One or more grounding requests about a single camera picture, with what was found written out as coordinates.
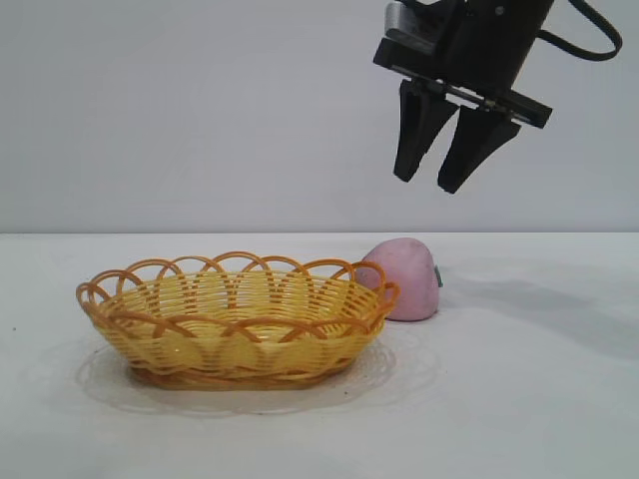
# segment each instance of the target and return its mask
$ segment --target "pink object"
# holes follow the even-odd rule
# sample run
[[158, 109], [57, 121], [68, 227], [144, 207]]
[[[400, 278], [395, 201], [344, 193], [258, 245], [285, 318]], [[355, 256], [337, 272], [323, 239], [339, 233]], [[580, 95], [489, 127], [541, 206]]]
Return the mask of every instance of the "pink object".
[[[386, 281], [401, 288], [395, 309], [388, 319], [421, 321], [437, 312], [439, 281], [432, 254], [423, 242], [413, 238], [384, 241], [363, 260], [376, 262], [385, 271]], [[379, 277], [368, 268], [359, 269], [356, 280], [368, 288], [379, 285]]]

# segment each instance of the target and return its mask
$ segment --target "yellow woven basket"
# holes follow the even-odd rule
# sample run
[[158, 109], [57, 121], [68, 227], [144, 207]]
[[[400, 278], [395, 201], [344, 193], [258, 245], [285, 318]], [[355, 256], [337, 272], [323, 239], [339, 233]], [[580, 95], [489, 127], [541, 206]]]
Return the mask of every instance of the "yellow woven basket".
[[[248, 264], [223, 268], [239, 258]], [[318, 273], [327, 266], [332, 274]], [[361, 268], [378, 273], [377, 289], [356, 282]], [[76, 294], [138, 380], [220, 390], [306, 387], [344, 370], [381, 332], [399, 289], [371, 262], [233, 251], [142, 260]]]

